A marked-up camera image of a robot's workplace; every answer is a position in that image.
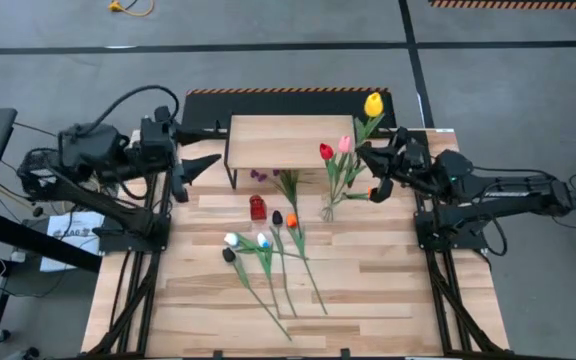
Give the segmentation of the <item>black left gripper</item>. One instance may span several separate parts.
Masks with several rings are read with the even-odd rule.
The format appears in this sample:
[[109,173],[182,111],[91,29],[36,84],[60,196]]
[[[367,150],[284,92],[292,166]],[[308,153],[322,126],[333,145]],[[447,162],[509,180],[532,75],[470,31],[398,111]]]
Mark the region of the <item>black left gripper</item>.
[[225,140],[226,132],[218,129],[177,129],[168,106],[159,106],[154,119],[143,118],[139,130],[139,141],[133,146],[133,172],[136,177],[145,177],[164,171],[171,172],[171,192],[178,203],[189,201],[184,184],[191,184],[205,170],[218,162],[222,155],[211,154],[196,159],[180,160],[178,144],[191,145],[203,140]]

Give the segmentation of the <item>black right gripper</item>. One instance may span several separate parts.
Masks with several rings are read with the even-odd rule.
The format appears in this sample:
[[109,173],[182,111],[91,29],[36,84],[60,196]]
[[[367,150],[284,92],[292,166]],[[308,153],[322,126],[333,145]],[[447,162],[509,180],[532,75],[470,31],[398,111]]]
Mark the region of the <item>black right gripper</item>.
[[370,189],[371,202],[382,203],[391,196],[391,179],[417,191],[436,190],[425,131],[400,127],[392,133],[388,146],[373,147],[371,142],[365,142],[356,148],[356,153],[374,176],[389,177],[381,178],[378,186]]

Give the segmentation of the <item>pink artificial tulip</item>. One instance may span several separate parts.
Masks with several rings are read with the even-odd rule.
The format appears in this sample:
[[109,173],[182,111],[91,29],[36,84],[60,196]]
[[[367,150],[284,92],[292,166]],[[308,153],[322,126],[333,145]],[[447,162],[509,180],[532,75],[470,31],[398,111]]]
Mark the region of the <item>pink artificial tulip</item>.
[[331,195],[330,202],[331,218],[334,218],[334,207],[339,202],[340,195],[345,184],[345,175],[348,172],[347,167],[349,166],[349,161],[351,159],[352,148],[352,138],[350,136],[343,136],[340,138],[338,143],[340,157],[336,165],[335,187]]

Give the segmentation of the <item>purple artificial flower bunch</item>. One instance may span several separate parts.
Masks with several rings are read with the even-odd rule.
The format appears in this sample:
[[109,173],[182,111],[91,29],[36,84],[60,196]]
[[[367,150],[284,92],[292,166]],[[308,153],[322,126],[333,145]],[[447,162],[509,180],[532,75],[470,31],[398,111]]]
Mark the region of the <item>purple artificial flower bunch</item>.
[[259,182],[269,181],[290,203],[293,213],[298,215],[297,187],[299,172],[297,170],[273,170],[272,175],[251,170],[250,177]]

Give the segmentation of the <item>white and blue artificial tulip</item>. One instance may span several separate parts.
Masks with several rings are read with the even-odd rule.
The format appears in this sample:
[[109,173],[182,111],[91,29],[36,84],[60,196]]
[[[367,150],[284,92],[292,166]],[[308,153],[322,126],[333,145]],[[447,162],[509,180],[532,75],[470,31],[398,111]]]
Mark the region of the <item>white and blue artificial tulip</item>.
[[274,291],[274,285],[273,285],[272,243],[266,238],[266,236],[263,233],[259,233],[257,235],[257,247],[255,248],[255,253],[256,253],[256,255],[257,255],[257,257],[258,257],[258,259],[262,265],[262,268],[264,270],[264,274],[265,274],[266,279],[268,281],[272,300],[273,300],[273,304],[274,304],[275,310],[277,312],[277,315],[280,315],[279,307],[277,304],[277,299],[276,299],[276,295],[275,295],[275,291]]
[[[245,254],[256,254],[255,248],[257,247],[257,237],[255,241],[252,241],[246,238],[245,236],[241,235],[240,233],[227,233],[224,236],[224,242],[229,246],[233,247],[236,252]],[[272,243],[272,250],[273,254],[279,254],[278,250],[274,249],[273,243]],[[299,255],[288,252],[285,252],[285,256],[300,258]]]

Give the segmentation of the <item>orange artificial tulip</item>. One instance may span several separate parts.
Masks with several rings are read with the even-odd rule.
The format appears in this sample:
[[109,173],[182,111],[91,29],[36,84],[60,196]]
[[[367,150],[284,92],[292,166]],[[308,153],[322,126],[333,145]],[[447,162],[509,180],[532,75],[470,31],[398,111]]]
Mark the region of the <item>orange artificial tulip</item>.
[[297,250],[299,252],[299,256],[300,258],[303,260],[304,266],[306,268],[307,274],[310,278],[310,281],[312,283],[312,286],[314,288],[317,300],[319,301],[319,304],[323,310],[323,313],[325,315],[328,314],[328,311],[325,307],[325,304],[323,302],[323,299],[321,297],[321,294],[319,292],[319,289],[317,287],[316,281],[312,275],[309,263],[308,263],[308,259],[306,256],[306,244],[305,244],[305,233],[302,230],[302,228],[300,227],[300,222],[299,222],[299,218],[297,216],[296,213],[292,213],[289,214],[286,218],[286,226],[287,229],[289,231],[290,236],[293,239],[293,242],[295,244],[295,246],[297,247]]

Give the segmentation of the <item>black artificial tulip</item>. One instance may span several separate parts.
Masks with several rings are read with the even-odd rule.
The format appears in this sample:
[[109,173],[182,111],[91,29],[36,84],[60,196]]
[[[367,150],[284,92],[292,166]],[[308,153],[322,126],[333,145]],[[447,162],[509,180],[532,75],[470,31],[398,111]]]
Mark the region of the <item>black artificial tulip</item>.
[[271,228],[271,233],[274,237],[274,242],[277,246],[277,250],[280,254],[280,259],[281,259],[284,292],[286,294],[286,298],[288,300],[292,314],[295,318],[297,318],[297,313],[296,313],[296,310],[295,310],[294,305],[292,303],[290,293],[288,290],[287,273],[286,273],[285,258],[284,258],[284,256],[285,256],[284,245],[283,245],[283,242],[282,242],[281,236],[280,236],[280,230],[281,230],[281,227],[283,225],[283,217],[278,210],[275,210],[272,213],[272,224],[273,224],[273,227]]
[[277,317],[270,311],[269,307],[264,303],[264,301],[257,295],[257,293],[254,291],[254,289],[251,287],[250,281],[248,279],[247,273],[245,272],[243,264],[239,260],[239,258],[235,254],[235,252],[231,248],[226,247],[222,250],[222,257],[226,263],[230,264],[234,268],[234,271],[235,271],[240,283],[242,284],[242,286],[248,290],[248,292],[262,306],[262,308],[270,316],[272,321],[281,330],[281,332],[285,335],[285,337],[289,341],[291,341],[292,337],[289,335],[289,333],[286,331],[286,329],[283,327],[283,325],[279,322]]

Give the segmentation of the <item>small wooden shelf table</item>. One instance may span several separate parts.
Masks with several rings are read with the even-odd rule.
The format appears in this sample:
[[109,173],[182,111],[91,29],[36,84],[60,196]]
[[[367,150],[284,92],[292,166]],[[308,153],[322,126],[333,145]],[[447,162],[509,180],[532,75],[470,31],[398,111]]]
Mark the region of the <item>small wooden shelf table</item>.
[[322,169],[321,144],[354,135],[350,115],[233,115],[224,152],[232,188],[247,170]]

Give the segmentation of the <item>red ribbed glass vase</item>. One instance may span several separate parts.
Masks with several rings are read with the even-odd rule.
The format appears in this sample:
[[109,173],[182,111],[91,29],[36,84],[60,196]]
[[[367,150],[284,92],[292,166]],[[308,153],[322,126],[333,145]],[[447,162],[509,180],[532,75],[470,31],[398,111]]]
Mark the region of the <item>red ribbed glass vase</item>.
[[250,217],[252,221],[267,219],[266,204],[260,195],[252,195],[249,199]]

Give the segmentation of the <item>black floor mat striped edge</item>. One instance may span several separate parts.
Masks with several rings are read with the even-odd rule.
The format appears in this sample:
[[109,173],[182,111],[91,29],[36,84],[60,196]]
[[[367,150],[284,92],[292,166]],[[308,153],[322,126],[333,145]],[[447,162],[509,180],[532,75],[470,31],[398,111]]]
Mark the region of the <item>black floor mat striped edge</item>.
[[576,10],[576,0],[429,0],[434,8]]
[[227,128],[233,115],[351,115],[365,122],[364,103],[374,92],[384,105],[380,126],[395,128],[391,93],[380,87],[193,89],[186,94],[181,125]]

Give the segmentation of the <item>printed white paper sheet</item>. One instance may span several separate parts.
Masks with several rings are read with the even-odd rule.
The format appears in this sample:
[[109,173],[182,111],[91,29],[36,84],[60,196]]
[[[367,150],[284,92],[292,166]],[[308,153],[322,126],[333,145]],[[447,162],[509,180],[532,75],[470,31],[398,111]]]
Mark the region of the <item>printed white paper sheet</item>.
[[94,255],[99,255],[99,237],[93,232],[104,222],[95,212],[72,212],[51,216],[46,234]]

